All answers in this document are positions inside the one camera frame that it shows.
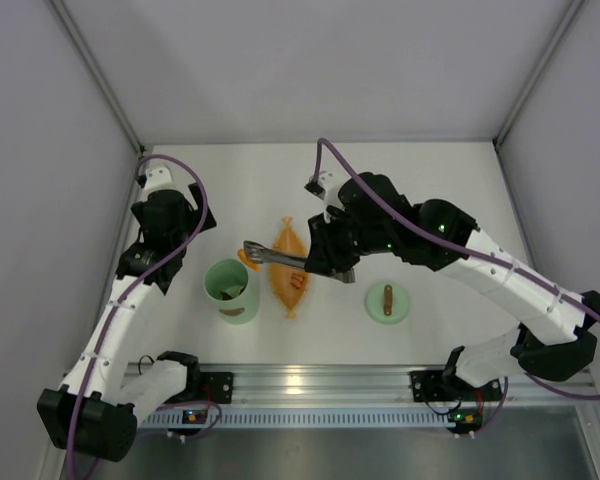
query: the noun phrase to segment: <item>orange fish-shaped plate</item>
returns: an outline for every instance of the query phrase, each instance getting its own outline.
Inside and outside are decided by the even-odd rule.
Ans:
[[[273,249],[278,252],[306,257],[307,249],[291,226],[291,217],[284,217],[284,228],[278,235]],[[287,309],[287,318],[295,318],[295,308],[309,287],[309,274],[279,264],[269,266],[269,283],[280,303]]]

